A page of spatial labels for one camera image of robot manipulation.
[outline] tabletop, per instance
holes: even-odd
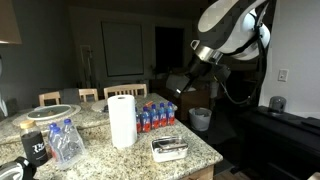
[[[149,101],[167,102],[157,94],[138,99],[137,107]],[[135,144],[117,149],[112,146],[110,121],[107,113],[91,110],[92,103],[82,104],[81,111],[71,119],[79,127],[88,154],[68,170],[58,170],[52,159],[38,168],[37,179],[180,179],[191,173],[214,165],[222,156],[176,120],[175,125],[138,134]],[[163,136],[179,135],[188,143],[188,155],[184,159],[157,163],[153,160],[151,141]],[[14,160],[23,154],[21,143],[0,146],[6,157],[0,164]]]

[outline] chair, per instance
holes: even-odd
[[[60,93],[59,93],[59,91],[40,94],[39,95],[40,106],[45,106],[44,100],[50,100],[50,99],[55,99],[56,100],[56,104],[60,104],[60,101],[59,101]]]
[[[98,91],[97,89],[79,89],[80,99],[83,99],[83,102],[87,102],[87,96],[93,95],[94,101],[98,101]]]
[[[98,91],[97,89],[79,89],[79,95],[80,99],[83,100],[83,102],[87,102],[87,96],[93,95],[94,101],[98,101]],[[60,92],[50,92],[45,94],[39,95],[39,102],[40,106],[45,106],[45,100],[51,100],[54,99],[56,101],[56,104],[60,104]]]
[[[143,94],[147,94],[146,84],[126,84],[119,86],[112,86],[104,88],[104,98],[109,98],[109,93],[114,93],[115,95],[130,94],[133,96],[139,95],[139,90],[143,90]]]

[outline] plastic water bottle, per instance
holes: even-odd
[[[63,163],[63,152],[62,152],[62,145],[63,145],[63,134],[59,127],[54,127],[52,129],[52,137],[50,139],[51,144],[51,153],[52,157],[55,159],[57,163]]]
[[[136,123],[137,123],[137,133],[141,132],[141,122],[140,122],[140,114],[138,113],[138,109],[136,107]]]
[[[52,139],[52,135],[53,135],[53,128],[57,127],[57,123],[51,123],[49,125],[49,133],[48,133],[48,142],[49,142],[49,145],[51,146],[51,142],[50,142],[50,139]]]
[[[168,102],[167,119],[168,119],[168,125],[173,126],[175,117],[174,117],[174,109],[172,107],[172,102]]]
[[[158,129],[159,128],[159,114],[158,114],[157,107],[155,104],[152,104],[152,106],[151,106],[150,116],[151,116],[151,121],[152,121],[152,129]]]
[[[160,103],[159,119],[160,119],[160,126],[165,127],[167,125],[167,115],[166,115],[166,110],[164,108],[163,103]]]
[[[71,119],[64,120],[62,127],[64,133],[63,139],[63,158],[69,160],[78,154],[84,153],[83,141],[77,131],[77,128],[72,124]]]
[[[150,124],[150,114],[148,112],[148,107],[143,107],[142,113],[142,131],[143,132],[150,132],[151,124]]]

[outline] wall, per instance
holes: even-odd
[[[21,45],[0,46],[0,91],[20,109],[38,106],[38,94],[77,81],[74,46],[64,0],[13,0]]]
[[[260,105],[287,99],[286,112],[320,118],[320,1],[278,0]],[[277,81],[289,69],[287,82]]]
[[[81,63],[80,45],[90,45],[91,50],[93,51],[93,64],[96,79],[98,81],[97,84],[100,84],[100,87],[119,84],[120,81],[124,82],[143,80],[154,77],[152,75],[152,67],[155,67],[156,62],[154,39],[155,26],[185,28],[184,64],[186,65],[191,60],[192,51],[189,46],[192,40],[191,20],[97,10],[82,7],[69,7],[69,12],[77,60],[79,63]],[[107,77],[101,21],[141,24],[144,75]],[[81,74],[81,79],[84,82],[83,68],[79,69],[79,73]]]

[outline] ceiling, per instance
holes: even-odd
[[[197,19],[201,9],[207,7],[208,0],[67,0],[67,4],[100,10]]]

